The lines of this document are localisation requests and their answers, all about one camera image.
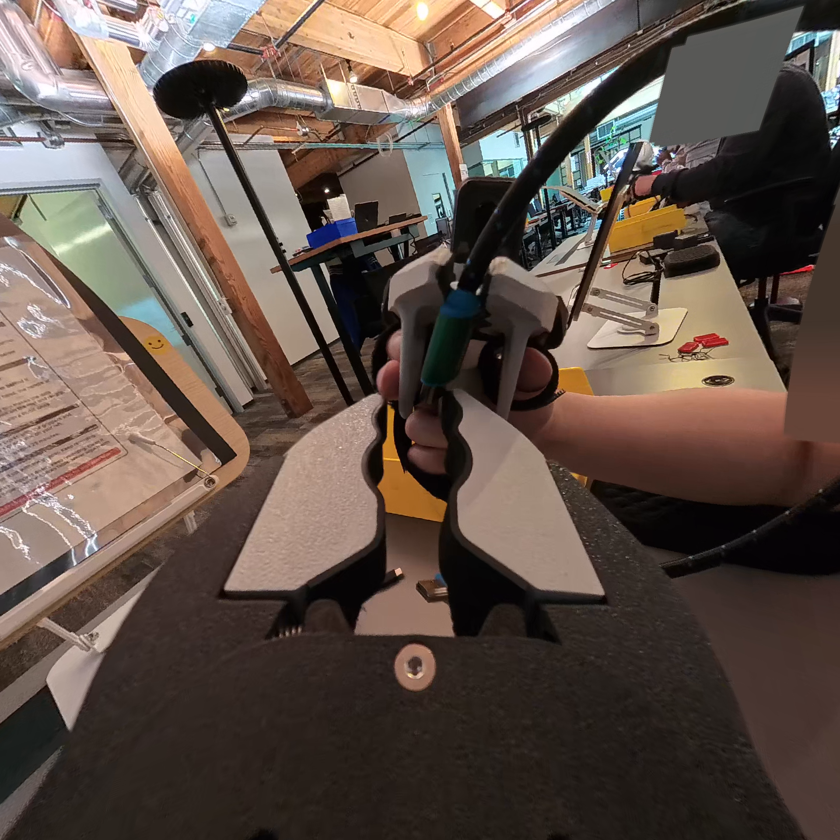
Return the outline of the metal ventilation duct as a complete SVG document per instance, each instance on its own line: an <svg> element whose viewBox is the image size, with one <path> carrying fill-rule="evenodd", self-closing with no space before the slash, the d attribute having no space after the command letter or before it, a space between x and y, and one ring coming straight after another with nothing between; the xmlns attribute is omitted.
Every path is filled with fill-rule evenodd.
<svg viewBox="0 0 840 840"><path fill-rule="evenodd" d="M70 76L58 68L25 12L15 2L2 2L2 93L10 92L40 112L65 118L116 117L108 93L95 77ZM247 91L223 108L226 121L267 108L311 112L335 122L378 124L416 121L475 89L476 80L464 79L410 100L387 91L327 79L321 87L279 79L248 81Z"/></svg>

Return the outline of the black metal pole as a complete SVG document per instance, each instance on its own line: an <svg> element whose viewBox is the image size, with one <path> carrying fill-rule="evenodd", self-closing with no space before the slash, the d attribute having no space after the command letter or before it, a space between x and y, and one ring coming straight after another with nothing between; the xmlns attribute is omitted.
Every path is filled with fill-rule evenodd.
<svg viewBox="0 0 840 840"><path fill-rule="evenodd" d="M198 119L200 116L208 117L266 241L280 266L280 270L286 278L287 284L310 328L321 356L346 405L350 406L354 404L350 388L344 381L329 344L321 331L319 322L288 263L268 214L224 126L220 109L228 109L238 104L245 96L247 89L248 82L241 69L224 60L212 59L188 62L166 71L154 84L153 96L158 108L173 118Z"/></svg>

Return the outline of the wooden top desk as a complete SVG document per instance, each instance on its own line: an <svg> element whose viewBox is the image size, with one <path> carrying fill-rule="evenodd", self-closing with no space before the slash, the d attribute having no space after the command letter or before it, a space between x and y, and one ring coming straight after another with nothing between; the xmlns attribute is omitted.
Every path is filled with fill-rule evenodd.
<svg viewBox="0 0 840 840"><path fill-rule="evenodd" d="M427 215L415 215L400 219L392 224L386 224L367 231L334 239L317 248L309 248L287 261L287 266L295 273L305 270L311 271L318 289L325 301L333 325L335 326L344 352L351 364L358 382L366 388L363 381L368 380L368 374L362 371L362 361L359 349L354 345L346 329L343 316L326 277L324 267L334 259L360 259L374 254L382 249L401 245L409 239L418 238L425 231L424 223Z"/></svg>

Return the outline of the wooden support post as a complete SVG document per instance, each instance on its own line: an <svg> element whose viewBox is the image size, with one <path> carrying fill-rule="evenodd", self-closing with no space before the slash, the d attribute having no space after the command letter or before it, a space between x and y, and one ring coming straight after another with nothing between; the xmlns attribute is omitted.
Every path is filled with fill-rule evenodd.
<svg viewBox="0 0 840 840"><path fill-rule="evenodd" d="M134 144L202 253L233 321L265 373L287 415L300 417L312 403L280 347L254 292L196 184L182 152L132 61L129 48L111 40L74 35Z"/></svg>

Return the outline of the white tablet stand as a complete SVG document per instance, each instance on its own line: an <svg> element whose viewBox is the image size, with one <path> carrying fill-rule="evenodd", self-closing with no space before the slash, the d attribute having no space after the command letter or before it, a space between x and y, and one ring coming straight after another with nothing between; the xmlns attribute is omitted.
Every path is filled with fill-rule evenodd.
<svg viewBox="0 0 840 840"><path fill-rule="evenodd" d="M593 287L582 303L581 312L605 321L605 326L589 340L589 350L622 350L671 343L688 310L661 309L656 302Z"/></svg>
<svg viewBox="0 0 840 840"><path fill-rule="evenodd" d="M77 595L83 585L102 576L104 572L126 560L134 551L150 541L161 530L162 525L161 513L143 520L128 533L113 540L108 546L97 551L96 555L64 573L47 587L50 606L45 609L36 626L58 637L73 649L72 653L65 652L59 657L46 678L47 687L69 730L73 729L77 722L105 654L121 625L151 582L154 573L148 574L127 594L122 595L116 605L107 610L105 618L99 620L90 631L71 631L50 615Z"/></svg>

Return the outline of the person's right hand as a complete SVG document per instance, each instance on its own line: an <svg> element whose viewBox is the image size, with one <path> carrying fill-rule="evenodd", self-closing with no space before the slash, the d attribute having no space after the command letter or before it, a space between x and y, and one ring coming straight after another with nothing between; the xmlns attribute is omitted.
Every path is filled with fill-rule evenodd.
<svg viewBox="0 0 840 840"><path fill-rule="evenodd" d="M387 339L386 361L375 377L378 393L389 402L398 397L398 386L402 381L402 346L402 331L396 329ZM515 397L526 401L538 396L550 383L550 377L551 365L546 357L534 348L527 348ZM547 459L592 476L594 469L584 466L581 456L576 454L584 441L588 424L586 417L594 406L592 401L590 395L563 394L547 406L511 411L508 422L534 443ZM448 442L435 411L415 409L406 420L406 433L412 442L408 458L415 467L431 475L443 475Z"/></svg>

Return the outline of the blue striped jacket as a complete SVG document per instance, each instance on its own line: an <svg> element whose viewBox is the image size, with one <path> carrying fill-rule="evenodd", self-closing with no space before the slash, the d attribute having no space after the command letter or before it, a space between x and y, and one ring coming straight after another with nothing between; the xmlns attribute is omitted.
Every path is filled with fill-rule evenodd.
<svg viewBox="0 0 840 840"><path fill-rule="evenodd" d="M381 267L382 265L374 255L365 255L359 259L346 259L345 261L334 260L328 264L329 283L333 297L336 300L344 327L357 350L361 350L364 344L354 309L354 303L361 295L361 273Z"/></svg>

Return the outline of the black mesh office chair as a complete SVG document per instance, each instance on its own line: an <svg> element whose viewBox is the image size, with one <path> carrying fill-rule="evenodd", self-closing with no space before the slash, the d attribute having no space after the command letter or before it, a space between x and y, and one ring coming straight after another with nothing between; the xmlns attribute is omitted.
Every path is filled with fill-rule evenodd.
<svg viewBox="0 0 840 840"><path fill-rule="evenodd" d="M374 339L384 329L385 298L389 283L401 264L393 263L361 273L361 293L354 303L361 339Z"/></svg>

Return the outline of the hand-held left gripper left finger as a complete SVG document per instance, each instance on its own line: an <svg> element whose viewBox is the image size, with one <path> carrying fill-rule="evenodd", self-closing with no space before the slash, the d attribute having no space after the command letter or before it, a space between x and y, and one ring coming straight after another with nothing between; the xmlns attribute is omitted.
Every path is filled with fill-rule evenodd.
<svg viewBox="0 0 840 840"><path fill-rule="evenodd" d="M371 596L386 566L385 426L386 404L369 395L287 451L226 595L299 598L350 570L350 598Z"/></svg>

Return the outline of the yellow plastic bin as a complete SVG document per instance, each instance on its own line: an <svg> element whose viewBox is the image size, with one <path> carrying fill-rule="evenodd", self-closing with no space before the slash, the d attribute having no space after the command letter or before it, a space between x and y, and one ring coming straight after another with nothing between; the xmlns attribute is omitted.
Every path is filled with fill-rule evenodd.
<svg viewBox="0 0 840 840"><path fill-rule="evenodd" d="M660 204L656 196L651 196L623 209L623 217L615 221L607 240L611 256L651 245L654 237L679 232L686 226L683 208Z"/></svg>
<svg viewBox="0 0 840 840"><path fill-rule="evenodd" d="M579 366L560 369L560 386L572 393L594 394L587 374ZM386 440L382 447L384 472L379 483L385 511L408 518L441 522L445 516L446 502L434 497L403 469L395 446L394 420L395 410L388 407ZM591 479L575 473L572 476L586 489L592 487Z"/></svg>

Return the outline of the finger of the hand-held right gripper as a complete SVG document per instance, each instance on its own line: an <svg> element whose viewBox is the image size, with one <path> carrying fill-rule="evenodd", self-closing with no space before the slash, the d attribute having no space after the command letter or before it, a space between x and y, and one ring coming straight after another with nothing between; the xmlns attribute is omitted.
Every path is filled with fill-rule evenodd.
<svg viewBox="0 0 840 840"><path fill-rule="evenodd" d="M531 340L547 346L560 323L560 300L540 277L508 257L490 262L486 283L488 329L500 336L497 396L491 401L502 418L509 417L524 354Z"/></svg>
<svg viewBox="0 0 840 840"><path fill-rule="evenodd" d="M398 362L397 411L403 418L420 412L437 418L439 397L422 395L421 374L432 339L434 325L455 278L451 258L418 258L398 270L387 292L387 311L399 321L385 348L395 348Z"/></svg>

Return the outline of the instruction sheet in clear sleeve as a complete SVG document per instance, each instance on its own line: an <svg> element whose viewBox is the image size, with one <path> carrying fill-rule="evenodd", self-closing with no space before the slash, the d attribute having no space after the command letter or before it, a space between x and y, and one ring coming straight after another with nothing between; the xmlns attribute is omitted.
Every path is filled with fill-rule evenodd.
<svg viewBox="0 0 840 840"><path fill-rule="evenodd" d="M33 243L2 237L2 612L221 465Z"/></svg>

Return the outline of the person's right forearm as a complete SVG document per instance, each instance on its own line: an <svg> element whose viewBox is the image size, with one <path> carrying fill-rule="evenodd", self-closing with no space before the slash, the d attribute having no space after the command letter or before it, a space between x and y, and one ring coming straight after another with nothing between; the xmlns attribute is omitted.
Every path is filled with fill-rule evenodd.
<svg viewBox="0 0 840 840"><path fill-rule="evenodd" d="M734 390L563 395L541 448L594 480L727 506L791 508L839 474L838 444L784 434L786 396Z"/></svg>

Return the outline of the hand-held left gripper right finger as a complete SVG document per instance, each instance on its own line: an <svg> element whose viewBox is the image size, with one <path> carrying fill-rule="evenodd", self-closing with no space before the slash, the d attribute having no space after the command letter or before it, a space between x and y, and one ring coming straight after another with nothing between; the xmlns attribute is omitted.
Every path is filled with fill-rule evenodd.
<svg viewBox="0 0 840 840"><path fill-rule="evenodd" d="M540 603L606 598L550 468L509 422L465 391L448 392L455 466L451 529L467 551Z"/></svg>

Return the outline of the blue plastic crate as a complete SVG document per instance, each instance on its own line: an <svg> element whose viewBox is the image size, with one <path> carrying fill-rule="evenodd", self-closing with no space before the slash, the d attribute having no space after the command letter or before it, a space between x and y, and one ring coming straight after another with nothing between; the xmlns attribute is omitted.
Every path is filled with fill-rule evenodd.
<svg viewBox="0 0 840 840"><path fill-rule="evenodd" d="M310 249L318 249L357 233L358 228L355 219L353 217L342 218L310 232L307 235L308 246Z"/></svg>

